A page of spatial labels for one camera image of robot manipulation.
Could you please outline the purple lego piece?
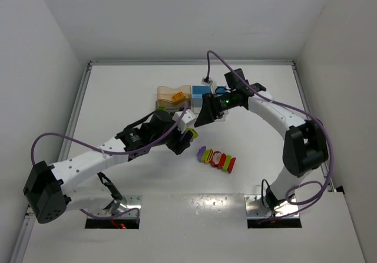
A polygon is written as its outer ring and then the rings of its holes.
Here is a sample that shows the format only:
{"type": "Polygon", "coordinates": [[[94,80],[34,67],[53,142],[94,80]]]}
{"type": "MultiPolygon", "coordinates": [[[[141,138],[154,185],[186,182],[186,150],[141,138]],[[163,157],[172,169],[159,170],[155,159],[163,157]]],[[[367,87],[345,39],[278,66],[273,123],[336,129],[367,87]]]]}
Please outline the purple lego piece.
{"type": "Polygon", "coordinates": [[[182,135],[180,142],[182,144],[190,144],[191,141],[190,141],[189,135],[186,132],[182,135]]]}

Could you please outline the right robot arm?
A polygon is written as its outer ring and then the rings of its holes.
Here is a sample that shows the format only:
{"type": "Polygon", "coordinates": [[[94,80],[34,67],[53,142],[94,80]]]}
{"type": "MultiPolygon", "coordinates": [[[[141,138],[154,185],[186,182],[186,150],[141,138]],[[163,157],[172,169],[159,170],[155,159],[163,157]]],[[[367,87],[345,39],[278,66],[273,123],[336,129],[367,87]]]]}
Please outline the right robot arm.
{"type": "Polygon", "coordinates": [[[229,92],[203,94],[202,107],[194,125],[200,127],[213,123],[222,118],[225,111],[244,107],[282,136],[284,167],[263,198],[264,205],[273,209],[290,198],[304,179],[328,160],[325,134],[315,121],[305,120],[273,103],[266,88],[259,83],[249,84],[242,69],[224,76],[229,92]]]}

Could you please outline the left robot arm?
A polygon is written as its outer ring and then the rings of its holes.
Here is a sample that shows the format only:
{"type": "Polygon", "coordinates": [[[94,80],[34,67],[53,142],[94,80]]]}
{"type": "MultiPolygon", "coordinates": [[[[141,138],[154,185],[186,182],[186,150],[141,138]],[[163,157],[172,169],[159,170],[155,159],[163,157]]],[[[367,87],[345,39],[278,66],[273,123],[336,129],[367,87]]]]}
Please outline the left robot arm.
{"type": "Polygon", "coordinates": [[[131,212],[124,207],[125,197],[104,171],[165,145],[182,154],[194,139],[190,128],[196,120],[191,110],[170,114],[156,110],[135,122],[99,147],[53,164],[34,163],[23,193],[38,223],[56,220],[64,212],[99,208],[114,219],[131,212]]]}

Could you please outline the yellow lego piece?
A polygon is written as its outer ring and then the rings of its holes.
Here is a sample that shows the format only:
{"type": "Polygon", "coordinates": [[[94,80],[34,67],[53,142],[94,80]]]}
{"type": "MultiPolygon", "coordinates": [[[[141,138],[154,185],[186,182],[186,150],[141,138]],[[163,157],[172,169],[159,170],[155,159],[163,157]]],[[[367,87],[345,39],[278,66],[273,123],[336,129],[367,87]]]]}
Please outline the yellow lego piece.
{"type": "Polygon", "coordinates": [[[177,103],[185,99],[186,99],[186,95],[182,91],[179,91],[178,93],[173,94],[171,97],[171,100],[174,103],[177,103]]]}

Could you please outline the green lego brick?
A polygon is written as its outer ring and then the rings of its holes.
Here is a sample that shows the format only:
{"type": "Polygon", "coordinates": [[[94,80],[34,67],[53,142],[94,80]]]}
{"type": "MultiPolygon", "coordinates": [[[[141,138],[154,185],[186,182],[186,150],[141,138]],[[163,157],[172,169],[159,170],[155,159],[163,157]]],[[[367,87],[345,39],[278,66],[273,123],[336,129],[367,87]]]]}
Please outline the green lego brick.
{"type": "Polygon", "coordinates": [[[189,135],[191,142],[199,136],[199,134],[193,128],[190,127],[186,129],[186,133],[189,135]]]}

